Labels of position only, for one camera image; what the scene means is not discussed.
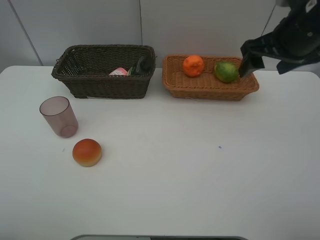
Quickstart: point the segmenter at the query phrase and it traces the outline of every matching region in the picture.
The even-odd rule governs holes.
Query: cup
[[[55,134],[62,138],[73,136],[78,130],[78,121],[69,100],[64,96],[54,96],[40,105],[40,113]]]

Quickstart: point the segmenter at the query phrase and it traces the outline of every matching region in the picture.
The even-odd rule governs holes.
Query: lime
[[[214,67],[216,77],[224,83],[232,83],[237,80],[239,73],[237,66],[228,61],[218,62]]]

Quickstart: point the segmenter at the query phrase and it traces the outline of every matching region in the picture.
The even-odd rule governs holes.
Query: bun
[[[72,156],[81,166],[92,167],[101,159],[101,146],[95,140],[83,139],[74,145]]]

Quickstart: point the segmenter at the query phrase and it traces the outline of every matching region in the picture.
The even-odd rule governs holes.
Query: orange
[[[204,68],[204,61],[198,55],[190,55],[183,61],[183,72],[191,78],[200,76]]]

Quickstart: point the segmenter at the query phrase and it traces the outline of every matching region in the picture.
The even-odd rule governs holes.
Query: wicker basket
[[[232,62],[239,67],[242,60],[239,57],[202,56],[204,70],[198,77],[188,77],[184,74],[183,62],[186,57],[187,55],[168,55],[164,58],[162,82],[175,98],[240,101],[259,89],[253,74],[244,78],[239,77],[232,83],[223,83],[216,78],[217,62]]]
[[[153,68],[146,75],[112,75],[122,67],[129,70],[141,56],[151,55]],[[57,60],[52,76],[63,82],[79,99],[142,99],[156,68],[155,51],[140,45],[75,45]]]

